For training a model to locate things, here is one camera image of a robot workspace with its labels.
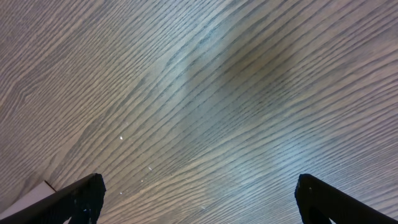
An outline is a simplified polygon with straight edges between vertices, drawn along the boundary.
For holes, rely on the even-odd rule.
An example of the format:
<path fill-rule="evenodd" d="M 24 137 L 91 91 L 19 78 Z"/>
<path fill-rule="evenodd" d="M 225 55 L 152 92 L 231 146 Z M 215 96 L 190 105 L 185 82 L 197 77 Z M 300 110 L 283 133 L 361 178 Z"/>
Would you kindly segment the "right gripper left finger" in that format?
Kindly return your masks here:
<path fill-rule="evenodd" d="M 1 224 L 96 224 L 105 192 L 102 175 L 93 173 L 2 219 Z"/>

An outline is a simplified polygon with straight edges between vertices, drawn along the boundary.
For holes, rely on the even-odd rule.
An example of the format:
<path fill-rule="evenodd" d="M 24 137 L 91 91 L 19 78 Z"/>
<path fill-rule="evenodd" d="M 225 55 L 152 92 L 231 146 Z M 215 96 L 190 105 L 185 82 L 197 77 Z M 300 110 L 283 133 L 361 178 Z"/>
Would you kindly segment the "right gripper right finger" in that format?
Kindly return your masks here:
<path fill-rule="evenodd" d="M 397 220 L 310 174 L 299 175 L 294 195 L 304 224 L 397 224 Z"/>

